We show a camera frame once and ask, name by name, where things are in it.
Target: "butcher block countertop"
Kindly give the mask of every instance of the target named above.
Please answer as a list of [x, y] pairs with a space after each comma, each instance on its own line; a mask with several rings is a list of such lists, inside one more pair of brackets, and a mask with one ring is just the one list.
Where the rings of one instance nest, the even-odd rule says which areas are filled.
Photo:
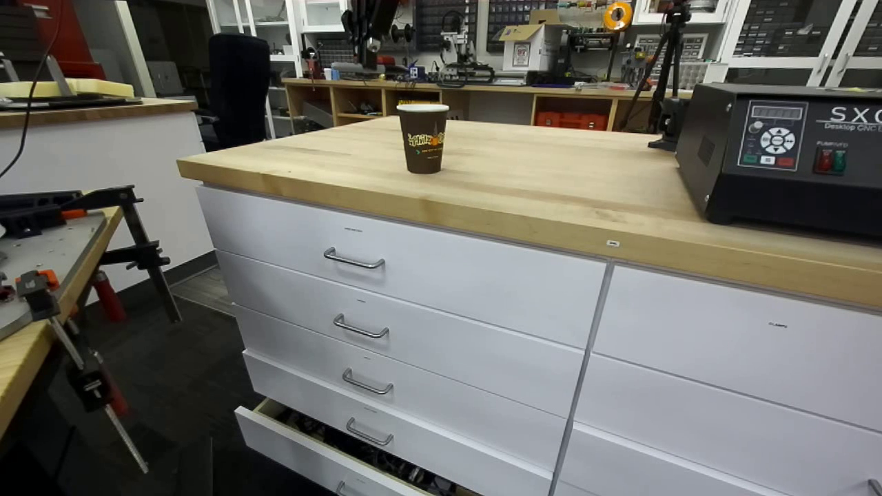
[[203, 185], [882, 311], [882, 243], [714, 225], [648, 134], [450, 121], [404, 170], [397, 119], [182, 158]]
[[[166, 112], [196, 112], [196, 103], [192, 98], [140, 98], [135, 105], [32, 109], [29, 112], [29, 126], [137, 119], [137, 116], [166, 116]], [[21, 123], [24, 123], [24, 112], [0, 109], [0, 129], [10, 129], [10, 126], [16, 129]]]

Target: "floor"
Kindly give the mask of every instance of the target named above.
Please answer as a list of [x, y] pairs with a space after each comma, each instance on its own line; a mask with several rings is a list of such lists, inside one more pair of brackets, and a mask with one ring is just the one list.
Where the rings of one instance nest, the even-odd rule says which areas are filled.
[[213, 258], [177, 279], [182, 324], [168, 323], [146, 283], [120, 295], [120, 324], [108, 324], [100, 308], [86, 311], [90, 345], [129, 402], [123, 424], [151, 470], [137, 470], [102, 411], [86, 413], [54, 373], [44, 378], [47, 393], [29, 397], [27, 417], [16, 419], [29, 450], [16, 443], [0, 458], [4, 496], [16, 493], [10, 488], [65, 496], [324, 496], [240, 439], [230, 411], [259, 397], [247, 385], [243, 341]]

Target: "cable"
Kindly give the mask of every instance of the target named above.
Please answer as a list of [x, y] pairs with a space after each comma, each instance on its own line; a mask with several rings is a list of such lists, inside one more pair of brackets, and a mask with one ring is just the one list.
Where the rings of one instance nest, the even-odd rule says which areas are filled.
[[24, 145], [27, 145], [27, 129], [29, 129], [35, 82], [38, 82], [38, 74], [47, 70], [47, 59], [50, 59], [54, 42], [58, 42], [58, 35], [60, 35], [64, 14], [65, 14], [65, 0], [58, 0], [54, 6], [58, 6], [54, 34], [53, 34], [53, 39], [50, 39], [50, 43], [47, 43], [47, 50], [44, 50], [44, 56], [40, 56], [40, 60], [38, 60], [32, 78], [29, 78], [27, 108], [24, 108], [24, 121], [21, 121], [21, 134], [20, 134], [20, 148], [16, 148], [16, 155], [3, 166], [0, 176], [4, 176], [4, 173], [21, 159]]

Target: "white drawer cabinet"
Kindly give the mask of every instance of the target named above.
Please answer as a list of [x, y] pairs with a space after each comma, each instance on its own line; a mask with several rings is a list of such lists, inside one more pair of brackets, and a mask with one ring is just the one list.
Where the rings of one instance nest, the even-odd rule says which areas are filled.
[[604, 265], [228, 189], [197, 189], [221, 254], [583, 346]]
[[560, 481], [560, 479], [557, 479], [553, 496], [596, 496], [596, 493], [587, 493], [587, 491], [582, 491], [582, 488], [576, 488], [576, 486], [567, 486], [567, 481]]
[[503, 461], [498, 451], [474, 446], [469, 439], [433, 429], [412, 417], [361, 402], [344, 388], [331, 388], [306, 375], [279, 370], [244, 356], [253, 388], [321, 424], [379, 446], [412, 466], [454, 479], [485, 496], [539, 496], [552, 488], [552, 473]]
[[615, 268], [596, 352], [882, 433], [882, 316]]
[[587, 364], [576, 424], [776, 493], [871, 496], [882, 476], [873, 429], [607, 356]]
[[[310, 329], [339, 345], [356, 345], [410, 366], [527, 402], [560, 419], [571, 413], [582, 349], [539, 341], [503, 329], [429, 311], [412, 302], [331, 283], [253, 258], [218, 254], [243, 308]], [[283, 334], [244, 331], [262, 356], [295, 352]]]
[[487, 451], [532, 466], [547, 476], [553, 470], [564, 433], [561, 417], [517, 404], [350, 345], [334, 345], [310, 331], [298, 331], [250, 311], [240, 315], [240, 329], [250, 373], [264, 370], [269, 375], [276, 370], [279, 375], [306, 375], [321, 385], [344, 388], [371, 408], [394, 411], [450, 435], [469, 439]]
[[257, 411], [237, 408], [243, 439], [250, 450], [276, 464], [310, 473], [310, 481], [339, 496], [429, 496], [397, 476], [389, 476], [364, 461], [339, 451], [299, 429], [273, 419], [283, 408], [262, 402]]
[[571, 433], [560, 481], [601, 496], [775, 496], [765, 488], [751, 488], [740, 479], [714, 473], [702, 466], [683, 464], [665, 451], [654, 451], [582, 424]]

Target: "metal drawer pull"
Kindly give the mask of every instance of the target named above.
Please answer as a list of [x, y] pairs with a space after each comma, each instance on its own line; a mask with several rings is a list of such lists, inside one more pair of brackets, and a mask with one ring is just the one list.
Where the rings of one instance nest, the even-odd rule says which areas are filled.
[[371, 435], [371, 433], [364, 433], [364, 428], [359, 428], [356, 419], [346, 421], [346, 429], [350, 435], [367, 440], [367, 443], [375, 443], [375, 446], [389, 446], [394, 440], [394, 435]]
[[334, 493], [335, 496], [361, 496], [359, 491], [346, 488], [346, 481], [339, 481]]
[[389, 335], [389, 329], [364, 331], [364, 329], [350, 324], [344, 315], [335, 315], [335, 316], [334, 316], [334, 329], [341, 329], [341, 331], [346, 331], [346, 334], [359, 334], [359, 335], [367, 335], [367, 338], [383, 338], [383, 335]]
[[341, 381], [353, 384], [361, 391], [377, 393], [377, 397], [386, 397], [394, 391], [394, 384], [371, 385], [371, 384], [359, 381], [353, 370], [341, 373]]
[[364, 262], [364, 258], [341, 257], [341, 254], [335, 254], [335, 247], [328, 247], [321, 257], [335, 262], [335, 265], [353, 265], [353, 268], [364, 268], [364, 271], [386, 268], [386, 258]]

